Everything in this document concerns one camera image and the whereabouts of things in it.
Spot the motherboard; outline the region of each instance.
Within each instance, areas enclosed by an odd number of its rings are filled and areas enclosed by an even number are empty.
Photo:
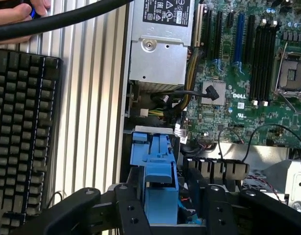
[[[188,139],[212,143],[226,127],[248,142],[259,126],[281,124],[301,137],[301,0],[208,0],[203,7],[196,91],[212,85],[220,97],[192,97]],[[227,131],[222,142],[238,142]],[[298,146],[281,128],[257,132],[252,144]]]

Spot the wire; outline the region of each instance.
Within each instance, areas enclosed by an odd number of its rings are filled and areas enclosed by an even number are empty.
[[[166,92],[156,92],[156,93],[152,93],[150,95],[150,98],[154,98],[155,96],[163,96],[163,95],[168,95],[168,94],[172,94],[172,95],[185,95],[185,94],[189,94],[189,95],[195,95],[198,97],[203,97],[203,98],[209,98],[209,94],[203,94],[200,92],[195,92],[195,91],[166,91]]]
[[[300,138],[295,132],[293,132],[291,129],[287,128],[286,126],[282,126],[282,125],[280,125],[280,124],[265,124],[265,125],[262,125],[262,126],[260,126],[260,127],[257,127],[257,128],[253,131],[252,135],[250,136],[249,143],[248,143],[248,147],[247,147],[247,152],[246,152],[246,155],[245,155],[245,157],[243,158],[242,162],[245,162],[245,160],[246,160],[247,157],[248,157],[249,150],[250,150],[250,145],[251,145],[252,139],[253,139],[253,137],[254,137],[256,131],[258,131],[259,129],[261,129],[261,128],[263,128],[263,127],[266,127],[266,126],[278,126],[278,127],[281,127],[281,128],[283,128],[283,129],[289,131],[290,133],[292,133],[292,134],[293,134],[293,135],[301,142],[301,138]]]
[[[261,179],[261,178],[259,178],[259,177],[256,177],[256,176],[253,176],[253,175],[251,175],[251,176],[249,176],[250,178],[253,178],[253,179],[255,179],[255,180],[259,180],[259,181],[261,181],[262,183],[264,183],[264,184],[266,184],[267,186],[269,186],[269,188],[272,190],[272,192],[275,194],[275,196],[277,197],[277,199],[278,199],[278,201],[279,202],[282,202],[281,201],[281,199],[280,199],[280,197],[278,196],[278,192],[275,190],[275,188],[271,185],[271,184],[269,184],[267,181],[265,181],[265,180],[263,180],[263,179]]]
[[[236,131],[230,129],[229,127],[223,128],[223,129],[219,132],[219,135],[218,135],[218,146],[219,146],[219,154],[220,154],[221,159],[223,159],[223,153],[222,153],[222,149],[221,149],[221,146],[220,146],[220,137],[221,137],[221,134],[222,134],[225,130],[229,130],[230,132],[234,133],[234,134],[238,137],[239,141],[240,141],[242,144],[244,144],[244,141],[240,138],[240,136],[238,135],[238,133],[237,133]]]
[[[50,208],[50,205],[51,205],[52,201],[54,200],[56,194],[58,194],[60,196],[60,201],[63,200],[63,196],[62,196],[62,194],[61,194],[60,191],[57,191],[57,192],[53,193],[53,195],[51,196],[51,198],[50,198],[50,200],[49,200],[49,202],[48,202],[48,204],[46,206],[47,209]]]
[[[33,21],[0,26],[0,41],[40,34],[87,21],[117,9],[132,0],[101,0],[93,4]]]

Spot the cpu socket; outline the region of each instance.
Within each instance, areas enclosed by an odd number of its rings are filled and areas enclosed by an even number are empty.
[[[301,56],[299,54],[287,54],[284,59],[277,92],[284,97],[301,99]]]

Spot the black keyboard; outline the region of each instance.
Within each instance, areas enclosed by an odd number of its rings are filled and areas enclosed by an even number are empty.
[[[1,234],[41,210],[62,61],[0,49]]]

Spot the power supply label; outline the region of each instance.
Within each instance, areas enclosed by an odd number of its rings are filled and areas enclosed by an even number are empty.
[[[143,22],[188,26],[190,0],[144,0]]]

